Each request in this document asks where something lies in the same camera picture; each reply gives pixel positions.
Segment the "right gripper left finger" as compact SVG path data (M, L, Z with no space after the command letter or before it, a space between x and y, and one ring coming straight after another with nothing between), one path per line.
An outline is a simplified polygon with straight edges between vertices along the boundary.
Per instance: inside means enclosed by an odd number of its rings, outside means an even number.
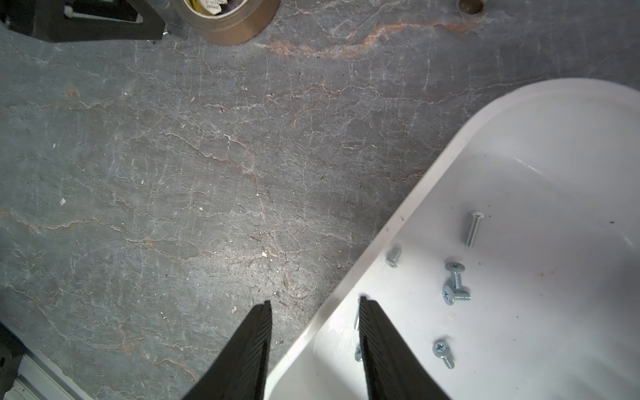
M273 327L271 303L255 305L186 399L263 399Z

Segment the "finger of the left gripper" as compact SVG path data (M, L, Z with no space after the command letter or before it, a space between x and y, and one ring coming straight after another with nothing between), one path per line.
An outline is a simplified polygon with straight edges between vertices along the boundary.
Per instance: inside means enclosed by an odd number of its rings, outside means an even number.
M163 38L165 21L146 1L5 0L1 26L48 43Z

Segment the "silver screw crossed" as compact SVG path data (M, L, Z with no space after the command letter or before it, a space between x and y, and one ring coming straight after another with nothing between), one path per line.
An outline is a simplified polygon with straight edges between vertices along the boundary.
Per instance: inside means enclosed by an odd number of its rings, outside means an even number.
M471 295L465 291L457 291L454 288L445 285L442 291L443 300L446 305L453 306L456 301L469 301L471 299Z
M463 290L461 274L465 271L465 266L461 263L451 262L445 264L445 269L450 272L451 283L456 291Z

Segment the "silver screw long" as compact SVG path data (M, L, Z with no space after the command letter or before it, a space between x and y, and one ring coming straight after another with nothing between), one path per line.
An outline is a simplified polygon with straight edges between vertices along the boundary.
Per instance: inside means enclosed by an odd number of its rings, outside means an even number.
M486 218L486 213L479 210L473 210L469 213L469 216L471 218L471 221L465 240L465 245L468 248L472 248L475 243L476 236L478 235L480 223L483 219Z

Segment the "white plastic storage box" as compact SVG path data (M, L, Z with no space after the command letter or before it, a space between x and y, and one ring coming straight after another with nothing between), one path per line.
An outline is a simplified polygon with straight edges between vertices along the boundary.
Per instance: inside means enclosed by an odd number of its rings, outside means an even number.
M486 218L468 248L473 210ZM453 306L451 262L471 295ZM368 396L361 296L450 398L638 398L638 91L557 79L477 112L273 369L267 398Z

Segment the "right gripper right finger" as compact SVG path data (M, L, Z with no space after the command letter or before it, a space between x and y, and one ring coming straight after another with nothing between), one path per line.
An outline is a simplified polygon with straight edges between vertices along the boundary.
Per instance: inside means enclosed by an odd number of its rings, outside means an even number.
M447 399L429 376L380 304L358 302L359 341L370 399Z

